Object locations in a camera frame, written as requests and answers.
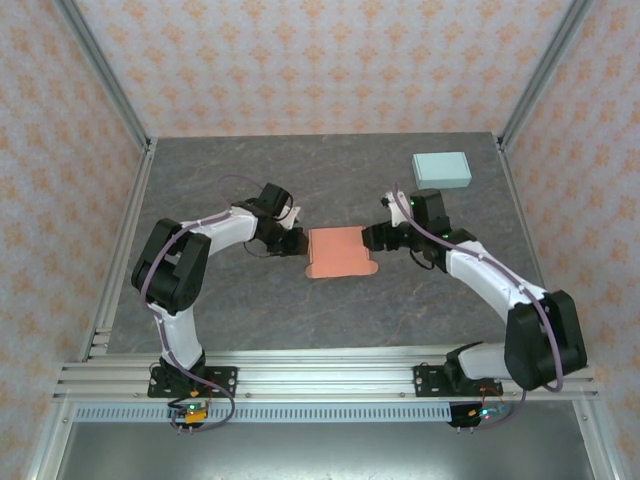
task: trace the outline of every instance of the black mounting bracket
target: black mounting bracket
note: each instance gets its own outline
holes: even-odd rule
[[[482,386],[492,387],[502,395],[502,383],[493,378],[468,380],[457,386],[452,383],[444,365],[418,365],[413,367],[413,386],[416,397],[481,397]],[[491,389],[484,391],[486,397],[496,396]]]
[[[482,416],[474,414],[482,408],[481,402],[464,403],[464,405],[451,405],[451,421],[447,422],[453,428],[477,427],[482,421]]]
[[[238,367],[214,367],[204,363],[205,357],[203,354],[190,372],[216,385],[220,385],[235,398],[238,385]],[[173,365],[168,364],[163,358],[160,358],[160,365],[150,370],[151,378],[149,379],[149,388],[147,390],[149,398],[186,398],[194,390],[203,392],[203,397],[208,397],[211,394],[213,398],[226,398],[219,390],[214,389],[209,392],[205,385],[187,377]]]

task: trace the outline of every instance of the light blue box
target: light blue box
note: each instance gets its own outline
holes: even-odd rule
[[[471,182],[471,171],[463,152],[416,153],[413,171],[418,188],[460,188]]]

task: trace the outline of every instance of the enclosure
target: enclosure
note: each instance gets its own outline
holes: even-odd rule
[[[640,471],[637,2],[27,0],[0,5],[0,21],[8,476],[528,478],[517,465],[541,456],[531,478]],[[160,218],[255,194],[216,183],[242,174],[290,191],[305,228],[370,225],[395,182],[413,188],[412,155],[429,152],[469,162],[469,186],[443,193],[452,222],[576,301],[589,365],[563,392],[531,392],[520,418],[473,438],[444,417],[391,414],[424,406],[412,365],[501,341],[495,312],[406,252],[374,254],[366,280],[309,280],[307,257],[235,245],[210,259],[195,308],[207,358],[240,367],[240,410],[388,412],[309,431],[238,417],[207,461],[191,456],[195,438],[115,418],[156,408],[158,330],[129,279]],[[513,403],[521,389],[504,386]],[[375,460],[365,468],[312,432]],[[289,470],[244,461],[277,463],[270,438],[298,448]],[[438,449],[417,460],[420,441]],[[163,449],[193,469],[171,470]],[[438,460],[455,465],[457,449],[475,467]]]

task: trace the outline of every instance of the table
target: table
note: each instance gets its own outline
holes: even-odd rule
[[[394,182],[415,190],[414,153],[463,151],[467,188],[443,191],[454,228],[464,227],[498,259],[538,282],[525,233],[490,133],[407,133],[161,139],[131,248],[109,353],[160,352],[152,316],[130,284],[155,223],[192,220],[256,196],[236,173],[291,192],[305,229],[388,219],[380,197]],[[373,347],[501,341],[504,324],[464,284],[425,271],[408,251],[373,253],[369,277],[311,280],[308,257],[254,258],[235,245],[209,259],[195,304],[205,350]]]

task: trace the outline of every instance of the orange foam block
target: orange foam block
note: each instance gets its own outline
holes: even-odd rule
[[[309,278],[373,275],[378,264],[362,243],[364,227],[314,228],[309,231]]]

